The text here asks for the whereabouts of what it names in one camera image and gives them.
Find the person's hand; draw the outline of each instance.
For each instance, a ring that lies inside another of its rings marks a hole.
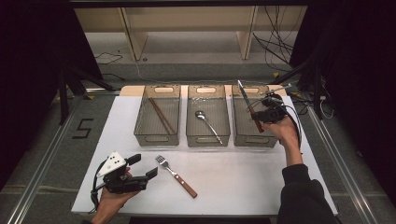
[[[132,177],[132,175],[128,172],[130,169],[130,167],[127,167],[125,174],[127,174],[129,177]],[[92,219],[92,223],[108,223],[111,218],[113,218],[119,212],[124,204],[139,192],[140,191],[134,191],[129,193],[117,194],[110,193],[106,188],[103,188],[99,207],[95,216]]]
[[[264,123],[262,127],[270,130],[274,134],[274,137],[279,139],[280,144],[286,149],[287,165],[303,163],[298,144],[297,131],[288,116],[278,123]]]
[[[289,118],[286,116],[278,123],[264,123],[262,125],[264,129],[269,129],[281,142],[289,140],[298,140],[296,128]]]

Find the plastic storage bin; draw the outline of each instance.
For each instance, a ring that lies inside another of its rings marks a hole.
[[[179,144],[180,86],[146,86],[134,135],[141,147]]]
[[[205,113],[207,123],[197,118],[197,111]],[[228,146],[230,121],[224,86],[189,86],[186,128],[189,147]]]
[[[244,90],[255,111],[266,109],[260,99],[261,93],[268,91],[267,86],[245,86]],[[236,147],[274,147],[276,144],[277,139],[270,131],[260,133],[257,129],[238,86],[233,86],[233,126]]]

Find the brown handle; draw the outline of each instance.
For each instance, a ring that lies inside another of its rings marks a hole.
[[[248,110],[250,111],[250,114],[254,114],[254,109],[251,106],[248,108]],[[260,121],[255,119],[254,122],[256,123],[259,132],[263,133],[264,129],[262,128],[262,124],[260,123]]]
[[[180,175],[175,175],[174,178],[178,181],[178,183],[181,184],[181,186],[183,186],[183,188],[191,195],[192,198],[195,198],[198,194],[197,192],[195,192],[195,190],[193,190],[190,185],[188,185],[186,183],[186,181],[184,181]]]
[[[175,129],[172,127],[172,125],[169,123],[168,119],[166,118],[166,116],[163,114],[163,112],[161,111],[161,109],[158,107],[157,103],[154,101],[154,99],[152,97],[148,98],[149,101],[152,103],[152,106],[155,109],[155,112],[157,112],[158,117],[160,117],[161,122],[163,123],[163,127],[165,128],[165,130],[169,132],[168,127],[172,130],[173,133],[176,133]]]

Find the silver utensil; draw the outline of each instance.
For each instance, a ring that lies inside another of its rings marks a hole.
[[[191,195],[192,198],[195,198],[198,194],[195,192],[195,190],[193,190],[190,185],[188,185],[181,177],[180,175],[178,175],[175,171],[171,170],[171,168],[169,168],[169,164],[168,161],[162,157],[161,155],[156,157],[155,160],[164,168],[166,168],[171,174],[172,176],[177,180],[178,183],[181,184],[181,186],[183,186],[183,188]]]
[[[219,142],[222,144],[221,139],[218,136],[218,134],[216,133],[215,129],[207,122],[207,119],[205,117],[205,112],[202,110],[197,110],[197,111],[195,111],[195,117],[203,120],[207,124],[207,126],[209,126],[210,130],[212,130],[212,133],[216,136],[216,138],[219,140]]]

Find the utensil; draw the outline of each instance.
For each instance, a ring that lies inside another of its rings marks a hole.
[[[207,126],[209,126],[210,130],[212,130],[212,133],[216,136],[216,138],[219,140],[219,142],[222,144],[221,139],[218,136],[218,134],[216,133],[215,129],[207,122],[207,119],[205,117],[205,112],[202,110],[197,110],[197,111],[195,111],[195,117],[203,120],[207,124]]]
[[[148,98],[148,99],[149,99],[149,101],[151,102],[152,106],[154,107],[155,112],[157,112],[157,115],[158,115],[158,117],[160,118],[161,123],[163,124],[163,127],[165,128],[165,130],[166,130],[168,133],[171,133],[171,132],[169,131],[169,129],[172,131],[172,133],[177,133],[177,132],[175,131],[175,129],[172,127],[172,125],[169,123],[169,120],[168,120],[168,119],[166,118],[166,116],[163,114],[163,112],[161,111],[161,109],[158,107],[158,104],[155,102],[154,98],[150,97],[150,98]]]
[[[250,111],[250,115],[254,114],[254,109],[253,109],[253,107],[250,104],[250,101],[248,99],[247,93],[244,90],[244,86],[242,86],[242,83],[239,80],[238,80],[238,87],[239,87],[239,90],[242,93],[242,96],[245,99],[245,103],[247,103],[247,108]],[[256,123],[257,129],[259,130],[259,132],[263,133],[264,129],[262,128],[262,125],[260,124],[260,121],[255,119],[254,122]]]
[[[156,157],[155,160],[164,168],[166,168],[171,174],[172,176],[178,181],[178,183],[181,184],[181,186],[183,186],[183,188],[191,195],[192,198],[195,198],[198,194],[195,192],[195,190],[193,190],[190,185],[188,185],[181,177],[180,175],[178,175],[175,171],[171,170],[171,168],[169,168],[169,164],[168,161],[162,157],[161,155]]]

